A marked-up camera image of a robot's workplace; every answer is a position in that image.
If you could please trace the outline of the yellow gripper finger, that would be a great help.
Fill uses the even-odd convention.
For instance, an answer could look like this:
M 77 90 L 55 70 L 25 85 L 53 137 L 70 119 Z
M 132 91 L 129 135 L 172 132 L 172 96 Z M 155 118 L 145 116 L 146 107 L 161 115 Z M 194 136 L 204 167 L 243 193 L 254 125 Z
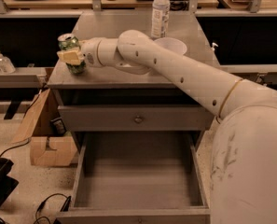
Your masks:
M 80 48 L 61 50 L 57 52 L 57 55 L 61 62 L 69 63 L 71 65 L 80 65 L 84 61 L 84 55 Z

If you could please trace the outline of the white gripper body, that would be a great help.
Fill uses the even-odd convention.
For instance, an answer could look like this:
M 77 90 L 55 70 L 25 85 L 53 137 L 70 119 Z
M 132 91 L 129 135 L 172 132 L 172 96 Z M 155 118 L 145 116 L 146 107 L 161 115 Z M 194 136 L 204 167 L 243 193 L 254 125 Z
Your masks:
M 86 65 L 91 67 L 101 67 L 102 64 L 98 57 L 98 47 L 101 42 L 100 37 L 95 37 L 89 40 L 82 40 L 80 42 L 81 52 L 84 56 Z

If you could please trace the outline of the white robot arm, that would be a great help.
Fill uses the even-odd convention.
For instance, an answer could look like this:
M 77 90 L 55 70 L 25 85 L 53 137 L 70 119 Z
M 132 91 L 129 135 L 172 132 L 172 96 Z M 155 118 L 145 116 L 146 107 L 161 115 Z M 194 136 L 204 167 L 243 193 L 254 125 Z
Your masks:
M 157 71 L 220 118 L 211 159 L 212 224 L 277 224 L 277 91 L 165 49 L 136 30 L 61 50 L 63 63 Z

